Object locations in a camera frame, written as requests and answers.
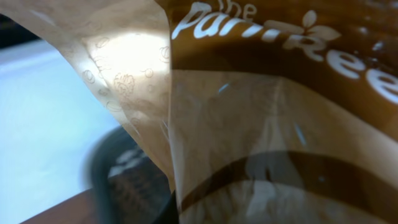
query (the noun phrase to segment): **food package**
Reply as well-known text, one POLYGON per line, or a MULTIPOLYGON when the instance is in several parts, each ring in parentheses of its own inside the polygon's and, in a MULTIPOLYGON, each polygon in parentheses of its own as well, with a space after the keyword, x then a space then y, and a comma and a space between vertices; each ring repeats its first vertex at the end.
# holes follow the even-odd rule
POLYGON ((181 223, 398 223, 395 1, 94 1, 53 13, 55 2, 32 18, 65 25, 62 39, 98 69, 122 124, 174 179, 181 223), (113 15, 140 35, 124 41, 113 15), (158 79, 139 73, 146 63, 158 79))

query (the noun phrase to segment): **leaf logo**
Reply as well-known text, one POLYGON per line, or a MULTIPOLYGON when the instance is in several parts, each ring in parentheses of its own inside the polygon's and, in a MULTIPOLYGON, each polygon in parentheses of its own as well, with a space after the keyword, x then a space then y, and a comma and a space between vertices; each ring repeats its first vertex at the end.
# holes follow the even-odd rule
POLYGON ((314 10, 309 10, 303 16, 303 27, 288 24, 286 22, 279 22, 269 20, 264 23, 264 27, 279 29, 281 31, 290 32, 293 34, 306 35, 309 37, 316 37, 326 41, 335 40, 341 36, 339 32, 331 27, 323 25, 314 25, 317 21, 317 13, 314 10))

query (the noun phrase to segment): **brown label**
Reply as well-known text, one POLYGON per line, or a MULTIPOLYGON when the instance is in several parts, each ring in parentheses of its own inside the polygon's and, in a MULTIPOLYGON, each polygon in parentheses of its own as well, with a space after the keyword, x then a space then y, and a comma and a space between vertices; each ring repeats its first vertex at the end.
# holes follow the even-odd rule
POLYGON ((398 23, 388 3, 159 4, 170 21, 173 69, 283 76, 398 140, 397 29, 388 25, 398 23))

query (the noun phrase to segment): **curved brown band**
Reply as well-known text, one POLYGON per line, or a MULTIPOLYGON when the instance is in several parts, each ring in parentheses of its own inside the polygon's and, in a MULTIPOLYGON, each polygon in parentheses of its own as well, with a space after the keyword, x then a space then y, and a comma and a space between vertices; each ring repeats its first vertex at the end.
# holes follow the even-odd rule
POLYGON ((223 167, 182 200, 180 211, 243 180, 266 180, 300 188, 398 223, 398 191, 388 183, 338 159, 286 151, 252 155, 223 167))

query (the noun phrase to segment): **white surface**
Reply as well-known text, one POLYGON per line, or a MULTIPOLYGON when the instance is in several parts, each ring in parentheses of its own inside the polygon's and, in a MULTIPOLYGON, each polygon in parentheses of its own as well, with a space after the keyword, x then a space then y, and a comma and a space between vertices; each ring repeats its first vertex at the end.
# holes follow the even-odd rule
POLYGON ((0 223, 84 191, 88 156, 117 126, 48 43, 0 51, 0 223))

